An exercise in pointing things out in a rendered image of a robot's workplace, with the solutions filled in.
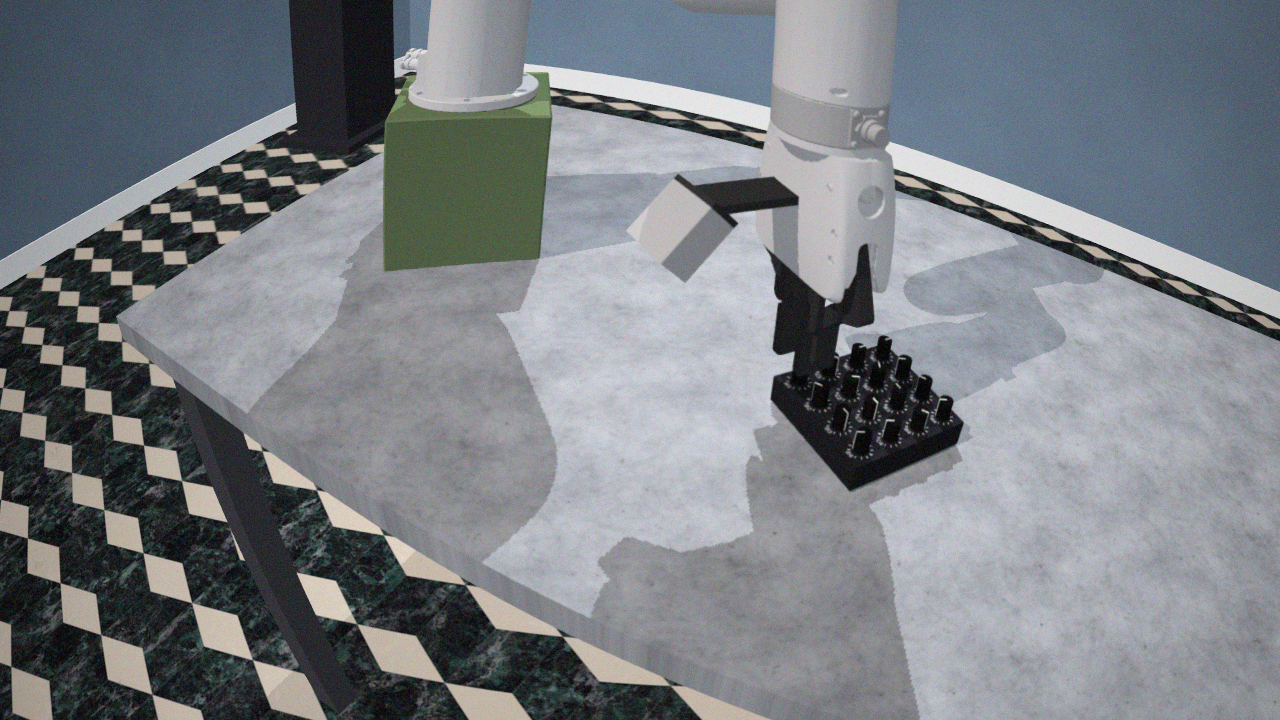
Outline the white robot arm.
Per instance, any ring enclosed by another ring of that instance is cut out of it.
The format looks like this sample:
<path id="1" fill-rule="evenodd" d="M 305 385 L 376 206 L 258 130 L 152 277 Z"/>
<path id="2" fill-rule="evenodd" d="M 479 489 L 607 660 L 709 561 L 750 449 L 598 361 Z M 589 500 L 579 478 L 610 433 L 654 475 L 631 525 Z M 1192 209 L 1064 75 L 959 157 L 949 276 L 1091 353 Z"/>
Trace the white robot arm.
<path id="1" fill-rule="evenodd" d="M 689 12 L 774 15 L 771 120 L 833 149 L 884 149 L 899 0 L 672 0 Z M 410 101 L 433 111 L 492 111 L 527 102 L 531 0 L 431 0 L 428 50 L 410 49 Z M 411 56 L 411 58 L 410 58 Z M 876 146 L 877 147 L 876 147 Z M 718 204 L 719 205 L 718 205 Z M 627 232 L 686 283 L 739 222 L 730 214 L 796 206 L 774 177 L 691 184 L 682 176 Z"/>

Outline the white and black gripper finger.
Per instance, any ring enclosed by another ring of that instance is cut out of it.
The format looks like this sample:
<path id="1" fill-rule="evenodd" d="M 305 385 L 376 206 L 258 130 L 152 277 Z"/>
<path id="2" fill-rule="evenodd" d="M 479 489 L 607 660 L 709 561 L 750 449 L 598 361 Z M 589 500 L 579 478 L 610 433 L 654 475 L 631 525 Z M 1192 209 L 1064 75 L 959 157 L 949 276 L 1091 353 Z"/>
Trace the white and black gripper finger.
<path id="1" fill-rule="evenodd" d="M 864 243 L 858 251 L 856 274 L 849 290 L 844 290 L 840 304 L 826 306 L 826 299 L 810 287 L 806 322 L 797 325 L 794 373 L 800 377 L 832 366 L 838 340 L 837 327 L 845 324 L 859 328 L 873 324 L 874 319 L 870 261 L 868 243 Z"/>
<path id="2" fill-rule="evenodd" d="M 764 243 L 763 243 L 764 245 Z M 765 245 L 764 245 L 765 247 Z M 774 296 L 782 300 L 777 306 L 773 351 L 777 355 L 795 352 L 797 324 L 806 322 L 809 284 L 788 269 L 767 249 L 774 273 Z"/>

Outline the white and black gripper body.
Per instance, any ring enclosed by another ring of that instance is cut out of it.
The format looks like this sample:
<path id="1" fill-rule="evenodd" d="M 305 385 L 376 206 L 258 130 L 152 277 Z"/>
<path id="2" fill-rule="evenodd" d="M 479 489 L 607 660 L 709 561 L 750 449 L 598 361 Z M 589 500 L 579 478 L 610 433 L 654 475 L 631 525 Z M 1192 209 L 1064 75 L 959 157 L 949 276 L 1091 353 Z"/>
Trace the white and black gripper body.
<path id="1" fill-rule="evenodd" d="M 774 177 L 799 196 L 799 202 L 756 210 L 756 234 L 832 304 L 840 304 L 851 284 L 864 243 L 872 291 L 887 290 L 896 199 L 893 159 L 884 149 L 827 147 L 787 135 L 769 122 L 759 178 Z"/>

